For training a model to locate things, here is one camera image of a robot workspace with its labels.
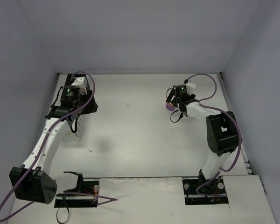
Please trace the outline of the purple and lime lego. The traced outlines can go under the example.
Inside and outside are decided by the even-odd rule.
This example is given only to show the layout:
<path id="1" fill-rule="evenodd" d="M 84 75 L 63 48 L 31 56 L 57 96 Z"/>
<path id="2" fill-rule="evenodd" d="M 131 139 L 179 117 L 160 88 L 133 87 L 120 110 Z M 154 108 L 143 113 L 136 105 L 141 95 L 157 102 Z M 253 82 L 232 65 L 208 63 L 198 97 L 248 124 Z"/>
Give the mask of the purple and lime lego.
<path id="1" fill-rule="evenodd" d="M 165 104 L 165 107 L 171 112 L 173 112 L 176 109 L 176 107 L 174 105 L 172 105 L 168 102 Z"/>

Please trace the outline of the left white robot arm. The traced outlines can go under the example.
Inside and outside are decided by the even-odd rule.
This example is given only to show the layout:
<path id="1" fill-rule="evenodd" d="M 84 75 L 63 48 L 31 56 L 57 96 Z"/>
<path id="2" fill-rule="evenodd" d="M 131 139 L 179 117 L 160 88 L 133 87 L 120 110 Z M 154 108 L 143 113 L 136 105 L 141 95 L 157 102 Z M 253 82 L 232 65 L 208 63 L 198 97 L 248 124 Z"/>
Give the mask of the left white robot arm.
<path id="1" fill-rule="evenodd" d="M 50 168 L 64 136 L 79 116 L 98 109 L 94 90 L 86 90 L 85 94 L 80 91 L 74 85 L 60 88 L 60 105 L 51 105 L 45 128 L 32 153 L 20 167 L 11 169 L 9 177 L 17 199 L 49 204 L 63 185 L 71 183 L 67 177 L 51 177 Z"/>

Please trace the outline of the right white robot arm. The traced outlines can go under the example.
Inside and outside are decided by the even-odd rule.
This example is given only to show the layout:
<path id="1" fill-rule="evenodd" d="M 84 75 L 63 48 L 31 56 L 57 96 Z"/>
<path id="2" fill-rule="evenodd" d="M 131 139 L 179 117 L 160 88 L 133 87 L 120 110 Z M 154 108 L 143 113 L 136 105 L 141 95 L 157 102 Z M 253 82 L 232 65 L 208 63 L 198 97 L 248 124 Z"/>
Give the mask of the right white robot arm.
<path id="1" fill-rule="evenodd" d="M 169 88 L 166 92 L 166 108 L 172 113 L 179 112 L 179 119 L 192 117 L 206 125 L 210 151 L 198 176 L 199 184 L 204 184 L 218 177 L 228 157 L 239 147 L 239 133 L 231 111 L 203 106 L 193 94 L 194 89 L 189 84 Z"/>

